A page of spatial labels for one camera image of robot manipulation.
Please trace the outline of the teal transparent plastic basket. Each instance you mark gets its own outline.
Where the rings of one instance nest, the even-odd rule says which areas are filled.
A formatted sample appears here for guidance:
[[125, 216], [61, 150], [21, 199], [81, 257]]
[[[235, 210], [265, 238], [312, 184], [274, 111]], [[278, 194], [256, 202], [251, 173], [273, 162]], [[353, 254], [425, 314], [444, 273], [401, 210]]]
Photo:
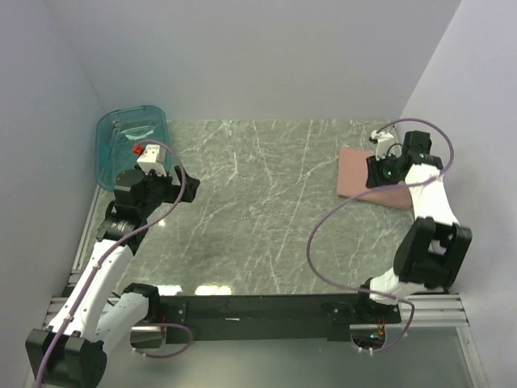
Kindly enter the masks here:
[[113, 191], [117, 175], [137, 164], [136, 143], [152, 139], [169, 144], [166, 116], [161, 108], [142, 105], [109, 112], [96, 126], [95, 178], [106, 191]]

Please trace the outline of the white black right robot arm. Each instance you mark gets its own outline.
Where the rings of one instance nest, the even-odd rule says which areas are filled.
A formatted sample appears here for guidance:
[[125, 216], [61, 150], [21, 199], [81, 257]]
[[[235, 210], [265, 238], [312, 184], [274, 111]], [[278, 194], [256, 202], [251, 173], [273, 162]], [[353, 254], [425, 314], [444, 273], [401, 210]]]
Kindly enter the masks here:
[[393, 266], [368, 279], [356, 300], [355, 315], [371, 323], [401, 298], [414, 293], [447, 290], [456, 280], [472, 231], [461, 226], [449, 205], [441, 158], [431, 154], [429, 133], [410, 131], [396, 154], [393, 135], [374, 132], [375, 155], [367, 159], [367, 188], [403, 183], [409, 188], [414, 223], [397, 249]]

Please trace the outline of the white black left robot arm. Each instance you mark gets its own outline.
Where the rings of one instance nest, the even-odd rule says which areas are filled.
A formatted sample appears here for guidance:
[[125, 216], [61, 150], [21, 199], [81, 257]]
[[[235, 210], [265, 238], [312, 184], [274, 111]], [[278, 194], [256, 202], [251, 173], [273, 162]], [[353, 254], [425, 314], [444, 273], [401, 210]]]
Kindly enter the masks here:
[[37, 387], [96, 387], [111, 350], [135, 326], [166, 327], [158, 288], [131, 284], [110, 309], [112, 291], [134, 258], [161, 205], [175, 208], [195, 199], [200, 182], [183, 165], [175, 166], [174, 183], [159, 165], [138, 164], [121, 172], [101, 223], [90, 260], [54, 318], [32, 330], [25, 342]]

